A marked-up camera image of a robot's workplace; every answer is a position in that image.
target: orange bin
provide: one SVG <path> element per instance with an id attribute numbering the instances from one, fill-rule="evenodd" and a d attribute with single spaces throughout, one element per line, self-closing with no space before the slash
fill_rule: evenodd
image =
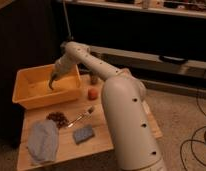
<path id="1" fill-rule="evenodd" d="M 48 86 L 53 64 L 21 69 L 17 72 L 12 101 L 25 109 L 44 107 L 78 99 L 81 79 L 77 65 L 63 78 Z"/>

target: red ball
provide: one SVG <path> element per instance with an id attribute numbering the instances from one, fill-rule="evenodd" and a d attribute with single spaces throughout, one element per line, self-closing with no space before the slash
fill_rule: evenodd
<path id="1" fill-rule="evenodd" d="M 96 88 L 88 89 L 88 99 L 95 100 L 98 98 L 98 90 Z"/>

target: speckled floor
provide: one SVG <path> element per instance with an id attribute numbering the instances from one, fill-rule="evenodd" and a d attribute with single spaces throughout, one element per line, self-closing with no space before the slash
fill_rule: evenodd
<path id="1" fill-rule="evenodd" d="M 190 139 L 196 129 L 206 125 L 206 117 L 200 112 L 196 99 L 193 97 L 148 90 L 146 101 L 163 132 L 163 137 L 157 141 L 168 170 L 183 171 L 180 144 Z M 206 100 L 201 99 L 200 104 L 206 112 Z M 197 144 L 194 148 L 198 157 L 206 162 L 206 146 Z M 17 154 L 18 150 L 13 150 L 0 143 L 0 171 L 14 171 Z M 183 148 L 183 156 L 188 171 L 206 171 L 206 167 L 192 157 L 189 143 Z M 68 161 L 48 169 L 53 171 L 118 171 L 113 151 Z"/>

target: brown food item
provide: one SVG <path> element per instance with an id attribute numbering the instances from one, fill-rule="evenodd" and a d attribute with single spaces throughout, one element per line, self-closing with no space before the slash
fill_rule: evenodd
<path id="1" fill-rule="evenodd" d="M 66 127 L 69 123 L 68 119 L 65 117 L 64 113 L 62 112 L 49 113 L 46 119 L 53 120 L 56 123 L 58 129 L 62 127 Z"/>
<path id="2" fill-rule="evenodd" d="M 98 83 L 98 76 L 96 74 L 94 74 L 93 72 L 90 72 L 89 76 L 90 76 L 91 85 L 95 85 Z"/>
<path id="3" fill-rule="evenodd" d="M 88 99 L 95 100 L 98 98 L 98 90 L 96 88 L 90 88 L 88 90 Z"/>

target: dark cabinet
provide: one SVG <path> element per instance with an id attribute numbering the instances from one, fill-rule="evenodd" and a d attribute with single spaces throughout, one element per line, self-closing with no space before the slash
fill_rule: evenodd
<path id="1" fill-rule="evenodd" d="M 12 103 L 17 70 L 53 63 L 59 42 L 50 0 L 17 0 L 0 10 L 0 137 L 18 143 L 24 109 Z"/>

